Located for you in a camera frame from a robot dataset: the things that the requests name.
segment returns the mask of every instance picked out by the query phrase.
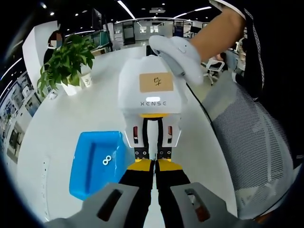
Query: blue tray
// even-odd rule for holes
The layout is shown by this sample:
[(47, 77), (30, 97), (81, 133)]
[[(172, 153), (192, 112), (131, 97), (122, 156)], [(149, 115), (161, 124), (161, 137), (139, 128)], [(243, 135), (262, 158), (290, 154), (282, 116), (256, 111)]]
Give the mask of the blue tray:
[[(126, 154), (121, 132), (81, 133), (71, 170), (70, 194), (85, 200), (107, 183), (118, 183), (127, 169)], [(107, 155), (112, 160), (103, 165)]]

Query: mesh chair back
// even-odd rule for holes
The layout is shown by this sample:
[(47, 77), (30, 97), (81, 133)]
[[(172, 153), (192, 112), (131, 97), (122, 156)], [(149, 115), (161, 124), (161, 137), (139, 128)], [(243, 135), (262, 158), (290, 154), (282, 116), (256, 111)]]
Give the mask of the mesh chair back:
[(238, 216), (270, 209), (293, 180), (285, 133), (268, 111), (225, 72), (203, 101), (233, 181)]

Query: green leaves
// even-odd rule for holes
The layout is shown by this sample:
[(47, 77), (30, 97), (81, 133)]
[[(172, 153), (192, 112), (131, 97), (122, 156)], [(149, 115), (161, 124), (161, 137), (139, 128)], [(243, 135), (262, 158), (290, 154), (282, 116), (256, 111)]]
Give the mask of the green leaves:
[(40, 79), (37, 82), (38, 92), (44, 97), (43, 89), (50, 85), (57, 89), (56, 84), (63, 83), (80, 85), (79, 73), (81, 65), (93, 67), (94, 55), (91, 50), (95, 46), (89, 40), (79, 35), (69, 36), (64, 44), (54, 50), (52, 58), (40, 69)]
[(86, 65), (86, 57), (85, 56), (83, 56), (83, 55), (79, 55), (81, 58), (82, 58), (82, 63), (84, 64), (84, 65)]
[(79, 86), (80, 85), (79, 76), (78, 75), (71, 76), (70, 84), (73, 86)]
[(61, 79), (62, 83), (65, 84), (67, 86), (68, 82), (67, 82), (67, 78), (66, 77), (63, 77)]
[(92, 67), (93, 67), (93, 61), (90, 58), (87, 59), (87, 64), (88, 64), (89, 68), (92, 69)]

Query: white table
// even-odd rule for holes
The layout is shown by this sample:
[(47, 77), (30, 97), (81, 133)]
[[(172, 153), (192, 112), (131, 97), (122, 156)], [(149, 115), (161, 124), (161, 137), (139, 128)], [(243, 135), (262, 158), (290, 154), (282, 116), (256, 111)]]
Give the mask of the white table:
[[(82, 201), (69, 193), (79, 135), (86, 131), (124, 131), (123, 115), (116, 105), (118, 75), (128, 58), (145, 55), (145, 47), (134, 47), (97, 56), (91, 88), (75, 96), (62, 93), (55, 100), (45, 99), (35, 113), (19, 153), (18, 183), (29, 206), (42, 221), (66, 218), (81, 209)], [(202, 183), (221, 197), (228, 211), (237, 215), (234, 188), (220, 145), (199, 103), (190, 91), (186, 96), (188, 107), (182, 114), (182, 133), (178, 147), (172, 150), (172, 161), (183, 166), (192, 182)], [(46, 158), (49, 166), (45, 201), (41, 176)], [(45, 218), (46, 202), (48, 216)]]

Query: tan label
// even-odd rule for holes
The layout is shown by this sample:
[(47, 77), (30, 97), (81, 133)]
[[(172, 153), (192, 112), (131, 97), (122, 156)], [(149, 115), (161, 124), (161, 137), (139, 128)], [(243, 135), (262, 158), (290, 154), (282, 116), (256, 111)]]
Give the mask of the tan label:
[(171, 73), (150, 73), (139, 75), (139, 87), (142, 93), (173, 91)]

